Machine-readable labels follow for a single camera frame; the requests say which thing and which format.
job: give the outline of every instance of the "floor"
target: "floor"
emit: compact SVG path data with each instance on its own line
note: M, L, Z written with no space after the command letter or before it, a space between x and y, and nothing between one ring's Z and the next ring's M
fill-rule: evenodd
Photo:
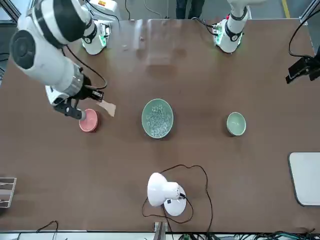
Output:
M23 12L32 0L12 0L17 4L18 9ZM176 0L145 0L146 5L158 12L153 13L145 8L144 0L116 0L119 5L120 15L123 20L128 19L129 15L125 10L125 1L129 9L131 19L157 19L176 17ZM251 6L250 12L253 19L282 19L286 17L298 18L312 0L267 0L261 5ZM223 18L230 11L230 5L227 0L206 0L202 9L202 19ZM8 19L8 16L0 7L0 21ZM320 14L314 16L308 21L308 29L313 44L314 51L317 52L320 46ZM9 51L9 42L15 28L0 24L0 53ZM0 61L0 68L6 69L6 61ZM0 69L0 80L3 72Z

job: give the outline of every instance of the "lamp base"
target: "lamp base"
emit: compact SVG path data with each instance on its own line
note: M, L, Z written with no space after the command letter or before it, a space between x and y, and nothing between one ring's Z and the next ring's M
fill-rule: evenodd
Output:
M180 193L186 195L185 190L180 186ZM167 199L164 202L164 208L168 214L171 216L179 216L182 214L186 208L187 200L186 199Z

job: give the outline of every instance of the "white desk lamp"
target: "white desk lamp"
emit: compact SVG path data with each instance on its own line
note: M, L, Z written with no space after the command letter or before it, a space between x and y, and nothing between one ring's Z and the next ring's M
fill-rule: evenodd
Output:
M148 200L151 206L164 208L171 216L179 216L186 208L185 190L176 182L167 179L158 172L153 173L147 186Z

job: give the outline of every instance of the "power cord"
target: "power cord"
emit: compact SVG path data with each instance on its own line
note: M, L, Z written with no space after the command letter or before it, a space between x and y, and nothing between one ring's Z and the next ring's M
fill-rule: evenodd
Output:
M130 16L131 16L131 14L130 14L130 11L128 10L128 8L127 8L127 0L124 0L124 8L125 8L125 10L127 11L127 13L129 14L129 17L128 17L128 21L130 21Z
M100 11L100 10L97 9L95 6L93 6L93 5L89 2L89 0L85 0L85 1L86 1L93 9L95 9L95 10L98 11L99 13L116 18L116 20L118 21L119 27L120 27L120 20L119 20L119 18L118 18L116 15L108 14L108 13L105 13L105 12L103 12L103 11Z
M82 65L86 66L88 69L90 69L92 72L94 72L95 74L97 74L103 81L104 81L104 85L102 87L96 87L96 86L89 86L89 85L84 85L86 88L88 89L92 89L92 90L102 90L105 89L108 86L107 81L104 79L103 76L101 76L96 70L94 70L93 68L91 68L90 66L88 66L87 64L85 64L83 61L81 61L73 52L72 50L69 48L68 45L66 45L66 48L69 50L69 52L72 54L72 56L77 59Z
M165 173L165 172L167 172L167 171L170 171L170 170L175 169L175 168L178 168L178 167L184 167L184 168L187 168L187 169L200 168L200 169L203 171L204 175L205 175L205 193L206 193L206 195L208 196L208 199L209 199L209 202L210 202L210 208L211 208L211 218L210 218L210 222L209 222L208 228L207 228L207 230L206 230L206 239L207 239L207 237L209 236L209 231L210 231L210 228L211 228L211 225L212 225L212 221L213 221L213 218L214 218L214 210L213 210L213 206L212 206L212 201L211 201L210 195L209 195L209 193L208 193L208 175L207 175L206 171L204 170L204 168L203 168L202 166L200 166L200 165L186 166L186 165L184 165L184 164L178 164L178 165L169 167L169 168L161 171L160 173L163 174L163 173ZM193 215L194 215L194 208L193 208L192 204L189 202L188 198L186 197L185 199L186 199L186 201L189 203L189 205L190 205L190 207L191 207L191 209L192 209L191 217L190 217L189 219L185 220L185 221L181 221L181 222L180 222L180 221L176 221L176 220L172 219L171 217L168 217L167 215L164 215L164 216L156 215L156 214L145 215L145 214L144 214L144 206L145 206L148 198L146 198L146 199L144 200L144 203L143 203L143 205L142 205L142 215L143 215L145 218L154 216L154 217L166 218L167 221L168 221L168 219L170 219L171 221L173 221L173 222L175 222L175 223L177 223L177 224L187 223L187 222L191 221L191 219L192 219L192 217L193 217Z
M147 4L146 4L146 0L143 0L144 1L144 6L147 10L149 10L150 12L154 13L154 14L158 14L160 16L160 19L162 19L162 15L159 13L159 12L156 12L156 11L153 11L152 9L148 8L147 7Z
M192 212L191 212L191 217L189 217L189 218L188 218L187 220L185 220L185 221L176 221L176 220L172 219L172 218L169 217L169 216L161 216L161 215L156 215L156 214L145 215L145 214L144 214L144 207L145 207L145 204L146 204L148 198L146 198L146 199L144 200L144 203L142 204L142 215L143 215L145 218L148 218L148 217L159 217L159 218L165 218L165 219L167 219L167 220L170 219L171 221L175 222L176 224L185 224L185 223L187 223L187 222L190 222L191 219L192 219L193 216L194 216L194 208L192 207L192 204L189 202L188 198L185 198L185 199L186 199L186 201L189 203L189 205L190 205L190 207L191 207L191 210L192 210Z
M47 225L39 228L37 231L35 231L35 233L38 234L38 233L41 232L43 229L49 227L49 226L52 225L52 224L55 224L55 231L54 231L53 236L52 236L52 240L54 240L56 234L58 233L58 228L59 228L59 223L58 223L58 221L56 221L56 220L51 221L51 222L49 222ZM19 233L19 235L18 235L18 237L17 237L16 240L19 240L19 239L20 239L21 234L22 234L22 232Z
M293 33L293 35L292 35L292 37L291 37L291 39L290 39L288 52L289 52L289 54L290 54L291 56L293 56L293 57L308 58L308 59L314 61L317 65L320 66L320 61L317 60L316 58L314 58L313 56L306 55L306 54L304 54L304 55L299 55L299 54L295 54L295 53L293 53L293 52L291 51L291 43L292 43L294 37L296 36L298 30L302 27L303 24L305 24L306 21L308 21L310 18L312 18L314 15L318 14L319 12L320 12L320 9L317 10L317 11L315 11L314 13L310 14L305 20L303 20L303 21L300 23L300 25L299 25L299 26L297 27L297 29L294 31L294 33Z
M217 22L214 23L214 24L212 24L212 25L209 25L209 24L206 24L204 21L202 21L202 20L201 20L200 18L198 18L198 17L193 17L193 18L191 18L191 19L192 19L192 20L197 20L199 23L201 23L202 25L204 25L205 28L206 28L206 30L207 30L211 35L213 35L213 36L218 36L218 34L213 33L212 31L210 31L210 28L213 29L213 28L214 28L213 25L216 25Z

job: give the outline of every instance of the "black wire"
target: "black wire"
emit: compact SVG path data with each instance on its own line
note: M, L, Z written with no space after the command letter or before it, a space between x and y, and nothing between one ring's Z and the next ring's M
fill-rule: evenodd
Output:
M130 11L128 10L128 8L127 8L127 0L124 0L124 7L125 7L125 10L128 12L128 14L129 14L129 17L128 17L128 21L130 21L130 16L131 16L131 14L130 14Z
M73 52L72 50L69 48L68 45L66 45L66 48L69 50L69 52L72 54L72 56L74 56L75 59L77 59L80 63L82 63L84 66L86 66L88 69L90 69L92 72L94 72L95 74L97 74L103 81L104 81L104 86L102 87L95 87L95 86L89 86L89 85L85 85L86 88L88 89L93 89L93 90L102 90L105 89L107 87L107 81L104 79L103 76L101 76L96 70L94 70L93 68L91 68L90 66L88 66L87 64L85 64L83 61L81 61Z
M209 25L209 24L206 24L204 21L202 21L200 18L198 18L198 17L193 17L193 18L191 18L192 20L197 20L199 23L201 23L201 24L203 24L203 25L205 25L206 27L209 27L209 28L213 28L214 26L213 25L215 25L216 23L214 23L214 24L211 24L211 25Z
M148 217L151 217L151 216L152 216L152 217L159 217L159 218L167 218L167 219L170 219L171 221L175 222L176 224L185 224L185 223L187 223L187 222L190 222L191 219L192 219L192 217L194 216L194 208L192 207L192 204L189 202L188 198L185 198L185 199L186 199L186 201L189 203L189 205L190 205L190 207L191 207L191 210L192 210L191 217L189 217L189 218L188 218L187 220L185 220L185 221L176 221L176 220L172 219L172 218L169 217L169 216L166 217L166 216L161 216L161 215L156 215L156 214L145 215L145 214L144 214L144 206L145 206L148 198L146 198L146 199L144 200L144 203L142 204L142 215L143 215L145 218L148 218Z
M309 13L308 16L310 16L312 14L312 12L319 6L320 4L320 1L318 1L318 3L315 5L315 7L313 8L313 10Z
M212 225L212 221L213 221L213 218L214 218L214 210L213 210L213 206L212 206L212 201L211 201L210 195L209 195L209 193L208 193L208 175L207 175L206 171L204 170L204 168L203 168L202 166L200 166L200 165L186 166L186 165L184 165L184 164L178 164L178 165L169 167L169 168L161 171L160 173L162 174L162 173L165 173L165 172L167 172L167 171L170 171L170 170L175 169L175 168L178 168L178 167L185 167L185 168L187 168L187 169L191 169L191 168L201 168L201 170L203 171L203 173L204 173L204 175L205 175L205 192L206 192L206 195L208 196L208 199L209 199L209 202L210 202L210 207L211 207L211 219L210 219L209 226L208 226L208 228L207 228L207 230L206 230L206 239L207 239L207 236L209 235L209 231L210 231L210 228L211 228L211 225ZM192 217L193 217L193 215L194 215L194 208L193 208L192 204L189 202L188 198L186 197L185 199L186 199L186 201L190 204L190 207L191 207L191 209L192 209L191 217L190 217L188 220L186 220L186 221L179 222L179 221L176 221L176 220L174 220L174 219L172 219L172 218L170 218L170 217L168 217L168 216L161 216L161 215L156 215L156 214L145 215L145 214L144 214L144 206L145 206L148 198L146 198L146 199L144 200L144 203L142 204L142 215L143 215L145 218L151 217L151 216L153 216L153 217L160 217L160 218L167 218L167 221L168 221L168 219L170 219L171 221L173 221L173 222L175 222L175 223L177 223L177 224L187 223L187 222L189 222L189 221L192 219Z
M168 223L168 226L169 226L169 229L170 229L170 232L171 232L171 235L172 235L172 240L174 240L174 233L172 232L172 228L171 228L171 226L170 226L170 222L169 222L168 216L167 216L167 214L166 214L165 207L164 207L163 204L162 204L161 206L162 206L162 210L163 210L164 217L165 217L165 219L166 219L166 222Z
M212 31L210 31L210 29L209 28L214 28L214 26L213 25L215 25L215 24L217 24L217 23L214 23L214 24L212 24L212 25L209 25L209 24L206 24L204 21L202 21L202 20L200 20L198 17L193 17L193 18L191 18L192 20L197 20L199 23L201 23L202 25L204 25L205 26L205 28L206 28L206 30L211 34L211 35L214 35L214 36L218 36L218 34L216 34L216 33L213 33Z
M241 240L246 240L248 237L250 237L251 236L251 234L248 234L248 236L246 236L246 237L244 237L244 238L241 238Z
M184 164L178 164L178 165L175 165L173 167L170 167L166 170L163 170L162 172L160 172L161 174L164 173L164 172L167 172L169 170L172 170L172 169L175 169L177 167L185 167L187 169L192 169L192 168L201 168L201 170L203 171L204 175L205 175L205 192L206 192L206 195L208 196L208 199L209 199L209 202L210 202L210 207L211 207L211 219L210 219L210 223L209 223L209 226L206 230L207 234L209 233L210 231L210 228L211 228L211 225L212 225L212 221L214 219L214 209L213 209L213 206L212 206L212 201L211 201L211 198L210 198L210 195L208 193L208 175L206 173L206 171L204 170L204 168L200 165L192 165L192 166L186 166Z
M52 225L52 224L55 224L55 225L56 225L55 231L54 231L53 236L52 236L52 240L54 240L54 239L55 239L55 235L58 233L58 228L59 228L59 223L58 223L58 221L56 221L56 220L51 221L51 222L49 222L47 225L39 228L37 231L35 231L35 233L39 233L40 231L42 231L43 229L49 227L49 226Z
M317 65L320 66L320 61L318 61L317 59L315 59L313 56L310 56L310 55L299 55L299 54L295 54L291 51L291 42L293 41L294 37L296 36L298 30L301 28L301 26L307 21L309 20L310 18L312 18L314 15L318 14L320 12L320 9L315 11L314 13L310 14L305 20L303 20L300 25L297 27L297 29L294 31L291 39L290 39L290 42L289 42L289 54L293 57L300 57L300 58L308 58L312 61L314 61L315 63L317 63Z
M116 20L118 21L119 27L120 27L120 20L119 20L119 18L118 18L116 15L112 15L112 14L108 14L108 13L105 13L105 12L103 12L103 11L100 11L100 10L97 9L95 6L93 6L93 5L89 2L89 0L85 0L85 1L86 1L93 9L95 9L95 10L98 11L99 13L116 18Z

